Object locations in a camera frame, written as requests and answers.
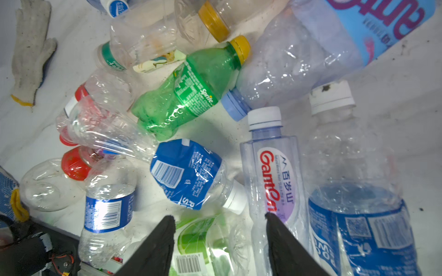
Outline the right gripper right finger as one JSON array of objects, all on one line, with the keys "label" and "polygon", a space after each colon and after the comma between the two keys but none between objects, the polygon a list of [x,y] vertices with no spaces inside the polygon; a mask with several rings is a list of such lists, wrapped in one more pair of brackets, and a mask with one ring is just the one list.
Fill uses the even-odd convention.
[{"label": "right gripper right finger", "polygon": [[269,263],[274,276],[327,276],[328,273],[273,213],[265,215]]}]

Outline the crushed green label bottle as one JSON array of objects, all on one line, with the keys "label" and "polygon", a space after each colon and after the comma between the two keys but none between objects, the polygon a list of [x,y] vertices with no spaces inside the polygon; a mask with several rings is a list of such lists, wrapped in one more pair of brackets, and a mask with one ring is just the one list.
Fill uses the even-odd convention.
[{"label": "crushed green label bottle", "polygon": [[136,213],[135,236],[145,238],[160,220],[175,219],[171,276],[246,276],[251,244],[245,212],[206,207],[190,210],[161,202]]}]

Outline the blue cap water bottle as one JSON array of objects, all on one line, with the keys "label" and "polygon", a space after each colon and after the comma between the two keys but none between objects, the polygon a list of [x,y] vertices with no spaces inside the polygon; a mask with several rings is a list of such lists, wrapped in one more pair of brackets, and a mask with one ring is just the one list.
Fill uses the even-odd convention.
[{"label": "blue cap water bottle", "polygon": [[85,219],[78,247],[82,262],[101,269],[131,244],[135,190],[133,163],[123,155],[107,155],[85,179]]}]

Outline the blue label water bottle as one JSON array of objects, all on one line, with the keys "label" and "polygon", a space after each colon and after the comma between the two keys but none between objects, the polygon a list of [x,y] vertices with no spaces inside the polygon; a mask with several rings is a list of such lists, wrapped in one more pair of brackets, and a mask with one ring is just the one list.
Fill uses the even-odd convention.
[{"label": "blue label water bottle", "polygon": [[419,276],[410,215],[391,150],[355,117],[346,81],[310,93],[302,148],[315,258],[331,276]]}]

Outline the Ganten clear water bottle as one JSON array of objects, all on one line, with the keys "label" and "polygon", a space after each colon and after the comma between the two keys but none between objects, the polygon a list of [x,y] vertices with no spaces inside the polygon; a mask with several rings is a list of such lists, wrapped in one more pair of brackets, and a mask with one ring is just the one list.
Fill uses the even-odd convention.
[{"label": "Ganten clear water bottle", "polygon": [[276,106],[247,115],[250,141],[240,144],[256,274],[272,274],[268,258],[265,214],[276,215],[300,244],[312,253],[307,202],[300,172],[298,139],[282,134],[282,116]]}]

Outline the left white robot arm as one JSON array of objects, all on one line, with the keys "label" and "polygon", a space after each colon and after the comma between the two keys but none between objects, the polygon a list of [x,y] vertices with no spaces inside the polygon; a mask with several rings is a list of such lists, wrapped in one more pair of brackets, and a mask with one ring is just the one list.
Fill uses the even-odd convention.
[{"label": "left white robot arm", "polygon": [[11,225],[14,241],[1,246],[2,276],[32,276],[47,267],[51,237],[32,221]]}]

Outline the blue label bottle near bin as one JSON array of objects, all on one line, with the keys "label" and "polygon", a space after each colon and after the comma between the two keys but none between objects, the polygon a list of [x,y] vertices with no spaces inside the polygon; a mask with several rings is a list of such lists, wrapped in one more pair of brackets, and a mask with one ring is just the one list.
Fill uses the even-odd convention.
[{"label": "blue label bottle near bin", "polygon": [[92,7],[100,12],[109,15],[112,18],[116,18],[119,15],[129,11],[140,4],[144,3],[144,0],[87,0]]}]

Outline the round red cap bottle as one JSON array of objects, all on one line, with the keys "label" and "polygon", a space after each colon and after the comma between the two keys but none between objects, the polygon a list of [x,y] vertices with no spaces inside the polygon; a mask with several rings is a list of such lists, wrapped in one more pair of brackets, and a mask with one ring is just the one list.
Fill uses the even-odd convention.
[{"label": "round red cap bottle", "polygon": [[102,158],[98,151],[78,146],[60,159],[37,164],[20,182],[22,202],[41,212],[55,212],[75,204],[84,195],[88,173]]}]

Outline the blue dotted work glove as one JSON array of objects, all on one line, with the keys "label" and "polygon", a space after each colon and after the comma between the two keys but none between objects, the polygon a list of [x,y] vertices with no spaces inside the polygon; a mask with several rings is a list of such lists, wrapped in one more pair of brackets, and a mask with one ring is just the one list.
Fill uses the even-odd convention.
[{"label": "blue dotted work glove", "polygon": [[1,167],[1,215],[12,222],[29,220],[29,212],[20,199],[18,182]]}]

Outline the red label clear bottle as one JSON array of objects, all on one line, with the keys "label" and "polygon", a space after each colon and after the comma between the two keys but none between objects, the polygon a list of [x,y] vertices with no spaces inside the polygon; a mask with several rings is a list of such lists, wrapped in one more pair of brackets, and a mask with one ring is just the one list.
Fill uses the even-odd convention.
[{"label": "red label clear bottle", "polygon": [[159,142],[128,112],[141,88],[131,72],[96,69],[56,118],[61,141],[151,162]]}]

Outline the green Sprite bottle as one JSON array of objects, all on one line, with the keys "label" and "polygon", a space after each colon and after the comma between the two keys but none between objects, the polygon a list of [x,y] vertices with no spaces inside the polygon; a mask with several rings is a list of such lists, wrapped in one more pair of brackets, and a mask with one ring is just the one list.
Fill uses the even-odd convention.
[{"label": "green Sprite bottle", "polygon": [[131,112],[138,125],[159,141],[172,138],[179,127],[219,102],[250,53],[249,40],[240,35],[188,55],[159,88],[134,103]]}]

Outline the large crushed blue label bottle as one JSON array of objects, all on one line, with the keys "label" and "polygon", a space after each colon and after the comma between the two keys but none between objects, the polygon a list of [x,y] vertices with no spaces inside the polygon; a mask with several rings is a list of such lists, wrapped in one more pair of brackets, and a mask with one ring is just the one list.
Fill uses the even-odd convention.
[{"label": "large crushed blue label bottle", "polygon": [[290,1],[253,44],[221,103],[239,121],[366,67],[436,10],[435,1]]}]

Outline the clear green cap bottle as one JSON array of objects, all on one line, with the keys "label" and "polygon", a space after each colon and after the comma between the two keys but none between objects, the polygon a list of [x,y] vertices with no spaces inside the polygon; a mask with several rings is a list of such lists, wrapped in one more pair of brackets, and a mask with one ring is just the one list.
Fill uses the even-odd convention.
[{"label": "clear green cap bottle", "polygon": [[182,61],[186,54],[177,48],[178,29],[173,14],[153,22],[147,16],[123,16],[110,24],[109,41],[94,53],[96,66],[116,71],[148,73]]}]

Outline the white cotton work glove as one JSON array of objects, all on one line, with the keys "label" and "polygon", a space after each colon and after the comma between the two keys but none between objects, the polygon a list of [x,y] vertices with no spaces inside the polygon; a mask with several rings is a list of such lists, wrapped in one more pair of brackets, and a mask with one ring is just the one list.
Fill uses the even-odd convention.
[{"label": "white cotton work glove", "polygon": [[16,10],[16,42],[12,59],[15,85],[11,97],[22,106],[34,106],[44,79],[44,65],[56,51],[57,41],[47,38],[51,4],[21,1]]}]

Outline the orange label juice bottle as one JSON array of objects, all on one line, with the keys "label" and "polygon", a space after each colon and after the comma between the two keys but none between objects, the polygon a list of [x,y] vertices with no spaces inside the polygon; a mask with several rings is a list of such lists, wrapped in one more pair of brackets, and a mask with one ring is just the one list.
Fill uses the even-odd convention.
[{"label": "orange label juice bottle", "polygon": [[174,1],[181,36],[193,46],[209,38],[223,42],[237,26],[269,8],[273,1]]}]

